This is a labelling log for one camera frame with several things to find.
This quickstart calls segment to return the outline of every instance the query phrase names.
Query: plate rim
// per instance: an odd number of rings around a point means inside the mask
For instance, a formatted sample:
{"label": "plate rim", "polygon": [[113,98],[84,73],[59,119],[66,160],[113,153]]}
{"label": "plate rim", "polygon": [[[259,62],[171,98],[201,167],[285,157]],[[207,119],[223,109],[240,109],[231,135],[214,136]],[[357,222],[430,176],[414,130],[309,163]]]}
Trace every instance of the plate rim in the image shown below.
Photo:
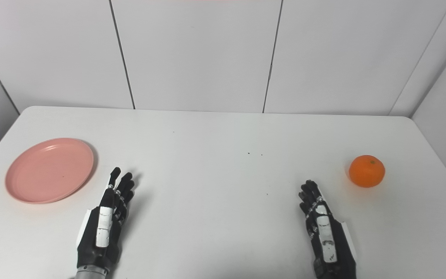
{"label": "plate rim", "polygon": [[[42,149],[44,149],[44,148],[50,146],[50,144],[49,144],[50,142],[58,141],[58,140],[74,141],[76,143],[79,143],[83,147],[85,147],[84,150],[87,150],[87,153],[89,154],[90,159],[91,159],[91,165],[87,169],[87,172],[88,172],[87,176],[83,179],[83,181],[80,182],[80,184],[78,184],[77,187],[75,187],[70,192],[67,192],[66,194],[63,194],[61,196],[58,196],[56,198],[52,198],[52,199],[49,199],[49,200],[45,200],[45,201],[28,201],[28,200],[23,200],[23,199],[19,198],[18,196],[14,195],[11,192],[11,190],[10,190],[10,188],[11,188],[10,187],[10,184],[11,184],[11,182],[10,182],[10,175],[12,173],[12,170],[14,170],[14,168],[16,168],[16,163],[18,161],[22,160],[22,158],[25,157],[26,155],[30,154],[33,150],[35,150],[35,149],[39,149],[40,150],[41,149],[40,145],[44,145],[43,148],[42,148]],[[53,203],[53,202],[62,200],[64,198],[72,195],[74,192],[76,192],[78,189],[80,189],[85,184],[85,182],[89,179],[89,177],[92,174],[92,170],[94,168],[94,160],[95,160],[95,158],[94,158],[94,152],[92,152],[92,148],[87,143],[85,143],[84,141],[82,141],[82,140],[80,140],[78,138],[52,138],[52,139],[48,139],[46,141],[41,141],[40,143],[32,145],[30,148],[27,148],[24,152],[22,152],[20,155],[18,155],[18,157],[16,157],[16,159],[14,159],[14,161],[11,163],[11,165],[9,166],[9,168],[8,168],[8,170],[6,172],[6,175],[5,175],[5,189],[6,189],[7,193],[12,198],[14,198],[14,199],[16,199],[16,200],[18,200],[20,202],[23,202],[23,203],[29,203],[29,204]]]}

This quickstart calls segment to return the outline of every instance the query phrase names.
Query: white table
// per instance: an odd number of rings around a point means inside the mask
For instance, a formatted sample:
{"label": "white table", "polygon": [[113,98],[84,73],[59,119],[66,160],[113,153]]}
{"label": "white table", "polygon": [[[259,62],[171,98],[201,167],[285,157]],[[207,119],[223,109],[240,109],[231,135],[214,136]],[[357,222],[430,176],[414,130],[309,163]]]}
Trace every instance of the white table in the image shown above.
{"label": "white table", "polygon": [[[93,146],[89,182],[46,205],[11,198],[12,161],[58,137]],[[361,154],[386,167],[377,187],[345,175]],[[412,120],[57,107],[25,110],[0,143],[0,278],[73,277],[83,214],[114,166],[139,184],[115,279],[314,278],[307,179],[347,222],[358,278],[446,278],[446,168]]]}

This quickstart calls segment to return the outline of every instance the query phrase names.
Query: orange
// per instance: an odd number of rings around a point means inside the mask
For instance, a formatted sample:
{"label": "orange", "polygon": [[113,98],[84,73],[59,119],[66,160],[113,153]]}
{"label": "orange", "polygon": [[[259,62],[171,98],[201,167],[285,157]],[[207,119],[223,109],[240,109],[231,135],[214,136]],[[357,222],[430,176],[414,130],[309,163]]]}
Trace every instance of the orange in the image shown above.
{"label": "orange", "polygon": [[348,170],[350,180],[361,187],[373,187],[384,177],[383,163],[371,155],[362,155],[354,159]]}

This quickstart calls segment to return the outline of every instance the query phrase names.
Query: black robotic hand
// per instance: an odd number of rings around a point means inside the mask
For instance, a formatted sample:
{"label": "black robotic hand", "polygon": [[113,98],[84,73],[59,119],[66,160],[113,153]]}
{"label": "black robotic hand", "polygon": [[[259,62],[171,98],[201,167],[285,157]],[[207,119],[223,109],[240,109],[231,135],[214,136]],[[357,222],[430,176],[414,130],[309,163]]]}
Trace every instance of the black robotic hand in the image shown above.
{"label": "black robotic hand", "polygon": [[101,203],[85,215],[77,240],[76,279],[102,279],[118,262],[118,240],[127,218],[127,206],[133,198],[134,186],[132,174],[128,172],[115,188],[120,173],[118,167],[113,170]]}
{"label": "black robotic hand", "polygon": [[333,218],[315,182],[308,180],[301,189],[300,208],[306,214],[306,228],[316,256],[316,277],[355,279],[355,260],[342,224]]}

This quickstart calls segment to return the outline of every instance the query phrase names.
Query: pink plate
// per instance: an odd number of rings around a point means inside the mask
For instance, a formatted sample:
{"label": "pink plate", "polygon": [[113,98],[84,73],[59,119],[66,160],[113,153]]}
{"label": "pink plate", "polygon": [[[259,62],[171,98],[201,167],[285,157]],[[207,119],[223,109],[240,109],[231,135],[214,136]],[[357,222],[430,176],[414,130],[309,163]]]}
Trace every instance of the pink plate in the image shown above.
{"label": "pink plate", "polygon": [[11,164],[8,193],[24,203],[52,203],[73,194],[87,180],[94,154],[74,138],[55,138],[29,148]]}

